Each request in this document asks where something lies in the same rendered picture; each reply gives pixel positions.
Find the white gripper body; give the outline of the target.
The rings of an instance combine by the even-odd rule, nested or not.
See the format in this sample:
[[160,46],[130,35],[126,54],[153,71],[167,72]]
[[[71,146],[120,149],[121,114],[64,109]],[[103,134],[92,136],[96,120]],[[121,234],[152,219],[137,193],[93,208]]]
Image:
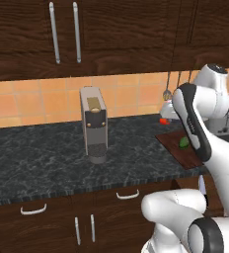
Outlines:
[[171,100],[165,101],[161,110],[160,115],[163,119],[177,120],[179,117],[174,110],[173,103]]

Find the dark wooden cutting board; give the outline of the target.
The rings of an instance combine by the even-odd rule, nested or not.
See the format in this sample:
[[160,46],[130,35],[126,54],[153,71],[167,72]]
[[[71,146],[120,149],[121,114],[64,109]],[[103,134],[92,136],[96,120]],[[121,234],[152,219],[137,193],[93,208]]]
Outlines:
[[180,148],[180,140],[186,136],[186,133],[181,130],[157,134],[156,138],[165,146],[165,148],[173,155],[173,157],[189,170],[202,165],[202,162],[196,156],[193,148],[189,144],[186,148]]

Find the green avocado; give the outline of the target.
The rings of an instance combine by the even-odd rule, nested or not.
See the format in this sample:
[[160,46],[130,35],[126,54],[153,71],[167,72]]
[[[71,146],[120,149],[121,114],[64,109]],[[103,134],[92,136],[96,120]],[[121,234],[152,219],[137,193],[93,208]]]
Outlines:
[[182,137],[182,138],[180,139],[180,142],[179,142],[179,148],[181,148],[181,149],[186,149],[186,148],[188,148],[189,146],[190,146],[190,141],[189,141],[189,139],[188,139],[186,136]]

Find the hanging metal whisk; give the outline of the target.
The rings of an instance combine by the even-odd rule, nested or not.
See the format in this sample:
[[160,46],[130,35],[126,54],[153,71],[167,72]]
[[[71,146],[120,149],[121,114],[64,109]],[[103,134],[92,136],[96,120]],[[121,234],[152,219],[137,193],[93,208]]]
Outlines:
[[166,84],[166,90],[163,92],[163,99],[165,101],[171,100],[172,99],[172,92],[169,90],[169,83],[170,83],[170,78],[167,78],[167,84]]

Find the grey coffee machine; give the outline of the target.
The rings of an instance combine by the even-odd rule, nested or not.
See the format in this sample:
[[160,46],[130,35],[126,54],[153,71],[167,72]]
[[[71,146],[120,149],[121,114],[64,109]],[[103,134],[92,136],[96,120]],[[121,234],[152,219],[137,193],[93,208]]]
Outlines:
[[108,117],[100,89],[81,88],[80,103],[86,154],[92,163],[102,164],[107,159]]

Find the dark wood cupboard door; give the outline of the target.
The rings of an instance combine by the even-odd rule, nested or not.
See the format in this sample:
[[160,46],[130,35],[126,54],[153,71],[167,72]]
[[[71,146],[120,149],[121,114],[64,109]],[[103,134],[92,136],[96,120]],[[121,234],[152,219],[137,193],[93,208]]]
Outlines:
[[[77,2],[81,63],[73,2]],[[71,32],[69,74],[102,76],[171,69],[181,0],[65,0]]]
[[52,34],[63,0],[0,0],[0,81],[57,77],[62,47]]
[[182,0],[173,70],[229,68],[229,0]]
[[80,253],[74,219],[43,213],[0,222],[0,253]]
[[88,228],[88,253],[141,253],[151,237],[154,223],[142,215],[140,206],[95,207],[96,242]]

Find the dark wood drawer front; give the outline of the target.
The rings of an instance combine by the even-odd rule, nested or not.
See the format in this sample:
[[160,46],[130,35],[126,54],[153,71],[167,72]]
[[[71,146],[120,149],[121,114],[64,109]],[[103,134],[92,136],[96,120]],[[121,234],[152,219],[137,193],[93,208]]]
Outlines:
[[[124,205],[140,206],[141,200],[145,195],[159,191],[173,190],[176,189],[177,187],[178,184],[175,180],[169,180],[164,182],[153,182],[129,187],[102,190],[96,193],[96,206],[98,208],[124,206]],[[137,189],[140,192],[139,197],[131,200],[119,200],[115,194],[116,192],[118,192],[121,196],[133,195],[136,193]]]
[[[47,204],[46,211],[35,215],[21,215],[20,208],[25,211],[41,209]],[[74,224],[74,209],[70,197],[43,199],[0,206],[0,225],[27,225],[35,229],[70,227]]]

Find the dark wood lower cupboard door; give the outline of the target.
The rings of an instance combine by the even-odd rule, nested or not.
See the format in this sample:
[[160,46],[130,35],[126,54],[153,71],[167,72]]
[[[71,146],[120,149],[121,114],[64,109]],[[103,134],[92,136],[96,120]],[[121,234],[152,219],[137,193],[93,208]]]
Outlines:
[[0,222],[0,253],[80,253],[74,219],[43,213]]
[[151,237],[154,223],[142,215],[140,206],[95,207],[96,242],[88,228],[88,253],[141,253]]

